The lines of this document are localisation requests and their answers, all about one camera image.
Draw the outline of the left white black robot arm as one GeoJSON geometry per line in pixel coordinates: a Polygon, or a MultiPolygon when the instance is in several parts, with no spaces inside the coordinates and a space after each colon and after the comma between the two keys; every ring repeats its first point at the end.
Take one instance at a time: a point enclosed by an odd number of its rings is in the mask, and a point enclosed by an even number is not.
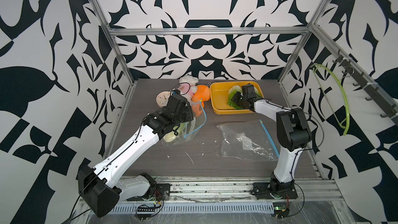
{"type": "Polygon", "coordinates": [[[194,120],[188,100],[171,95],[165,107],[147,115],[132,137],[93,168],[82,167],[77,175],[79,196],[97,216],[108,214],[119,201],[155,196],[156,181],[147,173],[122,179],[126,170],[149,148],[169,133],[177,134],[182,123],[194,120]]]}

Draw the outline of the black wall hook rack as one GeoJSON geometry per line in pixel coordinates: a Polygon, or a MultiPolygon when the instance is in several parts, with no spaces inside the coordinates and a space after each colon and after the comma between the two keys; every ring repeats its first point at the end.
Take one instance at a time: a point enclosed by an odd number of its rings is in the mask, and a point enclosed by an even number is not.
{"type": "Polygon", "coordinates": [[[351,57],[344,57],[341,50],[338,51],[338,57],[334,61],[344,68],[344,74],[348,74],[355,83],[354,87],[364,90],[368,97],[367,101],[375,102],[383,111],[381,118],[389,118],[395,125],[398,125],[398,104],[396,101],[377,83],[368,73],[366,73],[357,62],[351,57]]]}

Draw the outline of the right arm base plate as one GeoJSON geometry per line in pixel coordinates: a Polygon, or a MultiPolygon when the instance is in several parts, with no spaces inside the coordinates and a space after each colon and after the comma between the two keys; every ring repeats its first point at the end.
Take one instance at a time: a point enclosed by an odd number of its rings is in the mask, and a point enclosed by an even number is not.
{"type": "Polygon", "coordinates": [[[297,199],[297,191],[295,189],[295,180],[286,183],[280,182],[277,177],[272,173],[269,183],[253,183],[251,194],[258,200],[288,200],[297,199]]]}

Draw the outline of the clear zipper bag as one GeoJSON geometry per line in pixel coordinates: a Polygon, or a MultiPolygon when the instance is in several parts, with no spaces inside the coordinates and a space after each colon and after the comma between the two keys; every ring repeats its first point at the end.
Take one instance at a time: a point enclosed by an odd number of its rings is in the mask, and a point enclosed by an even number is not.
{"type": "Polygon", "coordinates": [[[279,151],[262,120],[223,123],[217,128],[222,132],[223,157],[253,162],[279,159],[279,151]]]}
{"type": "Polygon", "coordinates": [[[198,134],[200,128],[202,128],[207,121],[207,115],[204,108],[203,108],[203,113],[199,117],[196,117],[195,114],[193,114],[193,117],[194,118],[192,121],[185,122],[186,131],[184,133],[184,136],[178,138],[177,141],[172,142],[170,144],[167,144],[162,139],[161,140],[162,145],[163,146],[180,145],[193,140],[195,136],[198,134]]]}

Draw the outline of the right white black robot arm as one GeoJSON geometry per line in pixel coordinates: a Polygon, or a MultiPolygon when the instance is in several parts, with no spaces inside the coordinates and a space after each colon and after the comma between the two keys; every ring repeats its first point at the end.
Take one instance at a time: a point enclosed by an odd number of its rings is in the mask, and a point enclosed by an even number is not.
{"type": "Polygon", "coordinates": [[[305,114],[299,108],[286,108],[258,96],[252,84],[243,85],[232,94],[237,106],[264,115],[276,122],[280,157],[272,174],[270,190],[273,193],[292,190],[294,174],[302,151],[312,140],[305,114]]]}

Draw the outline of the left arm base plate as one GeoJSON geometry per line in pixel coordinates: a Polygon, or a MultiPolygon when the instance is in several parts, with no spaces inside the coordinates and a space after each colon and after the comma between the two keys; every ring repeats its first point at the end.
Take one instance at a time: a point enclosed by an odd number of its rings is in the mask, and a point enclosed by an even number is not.
{"type": "Polygon", "coordinates": [[[166,200],[170,196],[171,184],[158,183],[147,173],[142,173],[127,185],[127,201],[166,200]]]}

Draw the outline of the small pink round clock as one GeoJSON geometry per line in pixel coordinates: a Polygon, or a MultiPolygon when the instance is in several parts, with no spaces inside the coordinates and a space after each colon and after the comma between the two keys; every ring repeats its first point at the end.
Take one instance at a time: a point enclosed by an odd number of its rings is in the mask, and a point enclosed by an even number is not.
{"type": "Polygon", "coordinates": [[[171,93],[169,91],[160,92],[156,97],[158,107],[165,107],[169,101],[171,93]]]}

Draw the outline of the chinese cabbage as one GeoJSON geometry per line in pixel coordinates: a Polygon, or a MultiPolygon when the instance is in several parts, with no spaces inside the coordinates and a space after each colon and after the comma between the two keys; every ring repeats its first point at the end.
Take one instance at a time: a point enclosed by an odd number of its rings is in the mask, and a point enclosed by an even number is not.
{"type": "Polygon", "coordinates": [[[242,110],[241,106],[241,100],[242,100],[242,89],[241,86],[239,85],[234,85],[229,91],[228,91],[228,106],[236,109],[236,110],[242,110]]]}
{"type": "Polygon", "coordinates": [[[172,142],[177,141],[178,138],[184,136],[184,133],[186,131],[186,124],[182,123],[180,124],[176,130],[166,134],[163,137],[163,141],[166,142],[167,144],[170,144],[172,142]]]}

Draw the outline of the white teddy bear pink shirt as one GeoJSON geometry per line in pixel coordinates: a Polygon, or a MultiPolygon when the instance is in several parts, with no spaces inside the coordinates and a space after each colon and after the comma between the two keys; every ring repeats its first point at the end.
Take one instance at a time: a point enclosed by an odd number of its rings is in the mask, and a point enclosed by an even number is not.
{"type": "Polygon", "coordinates": [[[188,100],[191,100],[198,91],[198,82],[199,79],[196,77],[193,77],[191,75],[183,76],[179,79],[178,90],[180,91],[180,94],[186,97],[188,100]]]}

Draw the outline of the aluminium frame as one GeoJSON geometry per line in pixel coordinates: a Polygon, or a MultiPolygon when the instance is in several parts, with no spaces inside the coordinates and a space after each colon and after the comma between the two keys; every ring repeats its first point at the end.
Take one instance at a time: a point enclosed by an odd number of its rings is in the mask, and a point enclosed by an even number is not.
{"type": "Polygon", "coordinates": [[[90,0],[133,79],[277,79],[311,119],[312,146],[361,222],[398,219],[398,125],[334,61],[353,58],[398,103],[398,0],[90,0]],[[311,70],[342,78],[343,136],[311,70]]]}

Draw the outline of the orange plush toy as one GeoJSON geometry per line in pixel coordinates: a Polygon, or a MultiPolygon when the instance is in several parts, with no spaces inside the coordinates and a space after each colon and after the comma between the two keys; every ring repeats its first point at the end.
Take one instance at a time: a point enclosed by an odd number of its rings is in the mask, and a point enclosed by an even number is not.
{"type": "Polygon", "coordinates": [[[204,102],[210,100],[210,88],[206,85],[198,85],[197,91],[191,98],[191,108],[196,117],[203,113],[204,102]]]}

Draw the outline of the yellow plastic tray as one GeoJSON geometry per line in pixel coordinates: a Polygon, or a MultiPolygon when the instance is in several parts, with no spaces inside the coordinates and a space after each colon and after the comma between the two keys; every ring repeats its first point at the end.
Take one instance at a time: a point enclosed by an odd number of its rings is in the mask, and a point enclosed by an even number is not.
{"type": "Polygon", "coordinates": [[[210,85],[210,100],[213,111],[217,115],[251,114],[250,110],[238,110],[228,105],[228,92],[233,86],[252,84],[261,97],[264,97],[258,83],[254,81],[225,80],[210,85]]]}

